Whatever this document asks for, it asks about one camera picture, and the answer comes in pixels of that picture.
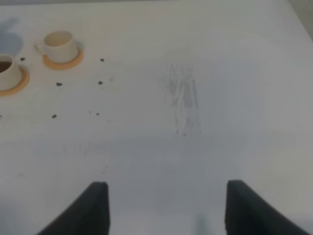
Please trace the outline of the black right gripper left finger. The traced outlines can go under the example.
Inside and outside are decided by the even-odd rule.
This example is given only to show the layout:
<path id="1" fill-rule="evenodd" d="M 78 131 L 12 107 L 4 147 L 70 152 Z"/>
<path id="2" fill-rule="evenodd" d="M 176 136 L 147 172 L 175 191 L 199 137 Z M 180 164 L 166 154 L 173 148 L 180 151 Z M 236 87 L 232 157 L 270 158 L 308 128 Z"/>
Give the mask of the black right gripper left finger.
<path id="1" fill-rule="evenodd" d="M 110 232 L 109 186 L 93 182 L 41 235 L 108 235 Z"/>

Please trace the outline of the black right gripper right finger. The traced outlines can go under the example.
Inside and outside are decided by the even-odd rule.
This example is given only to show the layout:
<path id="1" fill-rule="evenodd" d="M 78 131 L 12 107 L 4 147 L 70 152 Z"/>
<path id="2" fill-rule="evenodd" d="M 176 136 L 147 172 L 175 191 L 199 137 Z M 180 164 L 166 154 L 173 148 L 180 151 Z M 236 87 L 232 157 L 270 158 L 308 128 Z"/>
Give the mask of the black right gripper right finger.
<path id="1" fill-rule="evenodd" d="M 227 182 L 225 230 L 228 235 L 307 235 L 244 181 Z"/>

